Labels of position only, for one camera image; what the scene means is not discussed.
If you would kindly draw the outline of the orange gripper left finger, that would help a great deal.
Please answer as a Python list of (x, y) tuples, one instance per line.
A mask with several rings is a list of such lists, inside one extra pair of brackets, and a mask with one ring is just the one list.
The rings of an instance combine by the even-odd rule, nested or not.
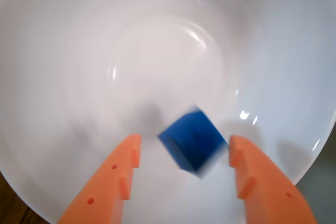
[(141, 135), (131, 134), (109, 154), (57, 221), (121, 223), (133, 170), (140, 166)]

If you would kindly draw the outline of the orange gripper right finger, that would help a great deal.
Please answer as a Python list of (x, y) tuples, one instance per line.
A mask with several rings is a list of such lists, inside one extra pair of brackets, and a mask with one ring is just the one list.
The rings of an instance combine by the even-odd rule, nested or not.
[(253, 142), (233, 135), (229, 164), (235, 169), (237, 196), (247, 223), (316, 223), (304, 196)]

